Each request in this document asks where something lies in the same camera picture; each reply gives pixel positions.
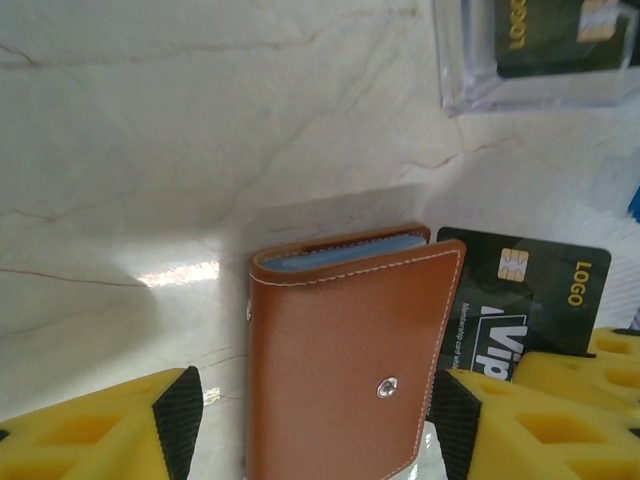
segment black credit card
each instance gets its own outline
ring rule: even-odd
[[[611,255],[606,250],[457,228],[467,246],[438,368],[510,380],[527,351],[584,356]]]
[[[618,0],[496,0],[503,78],[618,69],[629,20]]]
[[[623,2],[640,12],[640,0],[623,0]],[[640,66],[640,29],[636,34],[636,41],[633,47],[633,55],[631,56],[631,66]]]

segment blue card slot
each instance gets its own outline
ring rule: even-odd
[[[301,272],[336,263],[352,262],[366,257],[402,252],[426,244],[426,239],[421,235],[408,233],[369,243],[362,243],[360,245],[346,245],[344,247],[306,255],[271,258],[262,262],[262,266],[269,270],[277,270],[280,272]]]

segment card holder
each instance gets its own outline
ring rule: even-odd
[[[247,480],[386,480],[413,462],[465,253],[429,238],[409,225],[253,257]]]

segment metal snap button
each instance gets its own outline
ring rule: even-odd
[[[396,377],[385,378],[378,387],[378,397],[389,398],[398,389],[398,379]]]

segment marble background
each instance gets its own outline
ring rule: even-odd
[[[602,246],[598,324],[640,304],[640,101],[450,119],[428,0],[7,0],[0,27],[0,417],[194,364],[192,478],[241,478],[246,259],[303,238]]]

